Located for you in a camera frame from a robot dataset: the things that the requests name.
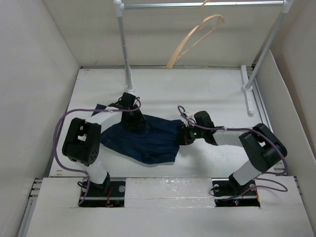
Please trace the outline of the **dark blue denim trousers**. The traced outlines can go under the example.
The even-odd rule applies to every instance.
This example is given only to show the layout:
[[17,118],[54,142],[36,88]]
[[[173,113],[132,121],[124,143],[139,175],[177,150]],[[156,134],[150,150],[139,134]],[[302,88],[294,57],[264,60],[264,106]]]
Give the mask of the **dark blue denim trousers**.
[[146,165],[174,163],[180,148],[177,139],[184,123],[179,119],[143,116],[146,123],[137,130],[127,130],[118,123],[101,134],[100,143]]

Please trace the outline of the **beige plastic clothes hanger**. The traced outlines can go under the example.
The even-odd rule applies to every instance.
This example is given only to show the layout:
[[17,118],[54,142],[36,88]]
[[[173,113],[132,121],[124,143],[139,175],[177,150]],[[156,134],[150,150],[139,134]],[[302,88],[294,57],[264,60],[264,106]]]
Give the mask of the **beige plastic clothes hanger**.
[[175,48],[166,64],[167,69],[171,70],[176,62],[184,57],[188,51],[226,23],[225,18],[221,14],[206,15],[204,8],[210,2],[212,1],[205,0],[201,4],[199,9],[200,22],[184,36]]

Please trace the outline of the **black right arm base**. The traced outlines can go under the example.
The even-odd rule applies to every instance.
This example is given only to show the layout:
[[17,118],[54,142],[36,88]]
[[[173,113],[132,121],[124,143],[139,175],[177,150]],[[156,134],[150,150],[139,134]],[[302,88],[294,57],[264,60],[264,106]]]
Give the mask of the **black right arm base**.
[[228,178],[214,178],[209,194],[214,197],[215,207],[260,207],[256,191],[250,189],[254,184],[251,180],[244,186],[232,188]]

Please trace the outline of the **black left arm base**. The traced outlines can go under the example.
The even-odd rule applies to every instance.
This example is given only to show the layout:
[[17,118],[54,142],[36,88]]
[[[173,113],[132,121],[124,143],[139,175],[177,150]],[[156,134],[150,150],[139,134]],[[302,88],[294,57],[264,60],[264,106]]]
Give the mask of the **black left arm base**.
[[86,185],[87,181],[78,181],[78,186],[80,187],[79,207],[124,207],[126,180],[111,180],[106,191],[96,187],[91,182],[86,198],[83,198]]

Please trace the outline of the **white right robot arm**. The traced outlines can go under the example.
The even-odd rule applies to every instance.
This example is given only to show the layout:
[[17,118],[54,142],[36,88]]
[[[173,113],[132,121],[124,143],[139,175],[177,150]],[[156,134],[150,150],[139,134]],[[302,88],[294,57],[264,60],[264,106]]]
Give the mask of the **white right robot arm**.
[[203,139],[213,146],[241,147],[248,157],[247,162],[229,176],[227,184],[213,189],[216,195],[220,191],[229,196],[249,191],[252,180],[261,174],[270,174],[270,168],[285,161],[286,147],[263,123],[251,128],[227,128],[215,126],[206,111],[195,113],[193,118],[187,115],[183,106],[178,106],[178,111],[187,122],[181,127],[179,145],[190,145],[196,139]]

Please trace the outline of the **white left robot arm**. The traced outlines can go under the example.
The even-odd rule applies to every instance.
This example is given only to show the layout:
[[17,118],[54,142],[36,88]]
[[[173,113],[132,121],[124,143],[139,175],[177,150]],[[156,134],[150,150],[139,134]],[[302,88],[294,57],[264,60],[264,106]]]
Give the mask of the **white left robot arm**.
[[137,129],[145,123],[140,107],[140,98],[125,92],[116,102],[91,110],[89,118],[72,119],[62,154],[84,166],[90,181],[90,184],[83,185],[86,189],[93,187],[100,196],[110,191],[110,175],[98,158],[101,134],[118,123],[125,129]]

